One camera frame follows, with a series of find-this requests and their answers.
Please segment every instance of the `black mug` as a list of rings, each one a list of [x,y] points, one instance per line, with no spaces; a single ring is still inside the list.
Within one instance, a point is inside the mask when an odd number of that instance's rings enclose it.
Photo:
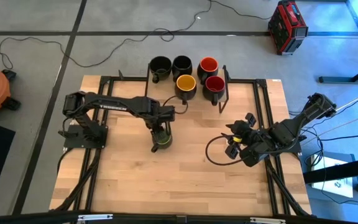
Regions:
[[[150,71],[153,74],[153,82],[158,83],[160,80],[166,80],[171,73],[172,63],[169,58],[158,56],[150,61]]]
[[[197,68],[197,76],[202,85],[205,84],[207,78],[218,75],[218,61],[212,57],[201,59]]]
[[[182,104],[186,105],[188,100],[191,100],[197,92],[196,79],[191,75],[181,75],[175,85],[175,94],[182,100]]]
[[[181,75],[191,75],[193,73],[193,65],[190,58],[181,55],[177,56],[172,63],[173,81],[176,82]]]
[[[226,85],[223,78],[219,76],[209,77],[203,86],[203,95],[213,106],[218,104],[218,100],[224,95]]]

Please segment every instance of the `gray concrete floor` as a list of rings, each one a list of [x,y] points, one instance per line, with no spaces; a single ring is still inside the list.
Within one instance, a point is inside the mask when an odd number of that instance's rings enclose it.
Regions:
[[[71,31],[80,2],[0,0],[0,30]],[[221,2],[241,13],[261,17],[271,16],[277,5],[276,0]],[[299,2],[298,7],[310,32],[357,31],[344,3]],[[194,13],[207,8],[208,2],[205,0],[92,0],[86,5],[80,31],[144,31],[158,27],[179,29],[188,26]],[[211,11],[201,14],[190,30],[266,31],[267,23],[267,20],[240,17],[230,9],[213,4]],[[68,40],[67,36],[40,38],[59,41],[63,46]],[[84,65],[95,63],[105,58],[125,38],[127,36],[77,37],[71,56]],[[16,131],[0,178],[0,215],[5,215],[11,212],[14,205],[62,54],[56,45],[32,40],[7,41],[2,51],[12,58],[14,70],[18,73],[18,79],[12,84],[12,94],[23,105],[16,112],[0,112],[0,125]],[[294,55],[282,57],[275,55],[269,37],[176,36],[172,42],[163,42],[157,36],[151,36],[143,42],[127,42],[98,67],[80,68],[69,62],[24,205],[24,213],[48,210],[55,184],[56,164],[62,154],[63,138],[57,131],[62,125],[64,96],[79,89],[83,75],[115,76],[120,69],[127,76],[145,76],[147,63],[156,55],[169,58],[187,55],[194,64],[210,55],[217,58],[220,64],[227,65],[231,77],[281,79],[288,108],[292,111],[299,111],[306,103],[307,96],[314,92],[326,94],[338,105],[358,96],[358,85],[323,85],[316,82],[321,75],[353,76],[358,73],[358,37],[309,37]],[[316,129],[322,132],[356,117],[358,104]],[[353,134],[358,134],[358,122],[325,137]],[[327,151],[353,153],[358,159],[358,139],[332,141],[324,145]],[[317,149],[315,142],[305,147]],[[318,203],[316,206],[312,204],[313,212],[319,213]],[[336,212],[328,217],[338,219],[341,214]]]

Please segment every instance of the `red mug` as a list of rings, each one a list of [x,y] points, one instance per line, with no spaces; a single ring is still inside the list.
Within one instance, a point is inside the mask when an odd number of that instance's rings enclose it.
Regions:
[[[212,76],[205,80],[203,86],[203,95],[209,100],[213,106],[218,104],[218,100],[222,98],[226,89],[223,78],[219,76]]]

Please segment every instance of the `red toolbox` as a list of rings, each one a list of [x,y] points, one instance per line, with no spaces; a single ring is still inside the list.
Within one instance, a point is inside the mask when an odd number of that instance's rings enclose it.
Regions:
[[[295,1],[279,1],[268,22],[268,31],[277,48],[277,54],[292,54],[308,35],[308,27]]]

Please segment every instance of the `wooden tabletop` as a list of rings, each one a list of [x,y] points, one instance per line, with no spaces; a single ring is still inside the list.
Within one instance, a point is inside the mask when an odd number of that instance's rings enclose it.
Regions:
[[[98,91],[100,76],[84,76],[83,91]],[[172,96],[172,79],[149,83],[148,96],[165,101]],[[144,95],[146,82],[114,82],[113,96],[132,98]],[[201,88],[189,101],[185,114],[176,114],[171,123],[173,143],[165,150],[151,153],[150,131],[143,119],[129,113],[110,111],[108,141],[102,151],[92,210],[119,213],[156,213],[187,215],[260,215],[271,216],[264,162],[253,167],[244,163],[216,166],[205,158],[206,143],[221,132],[230,133],[225,124],[251,112],[257,116],[252,85],[230,83],[229,101],[222,114],[202,97]],[[274,121],[288,118],[287,104],[280,80],[267,80]],[[267,124],[262,90],[264,121]],[[177,111],[184,106],[172,100]],[[210,146],[217,162],[231,162],[224,150],[226,140]],[[72,150],[62,161],[50,208],[59,206],[77,184],[84,149]],[[285,183],[294,198],[311,212],[298,159],[281,155]],[[278,208],[283,213],[279,189],[275,188]],[[81,208],[85,206],[84,190]]]

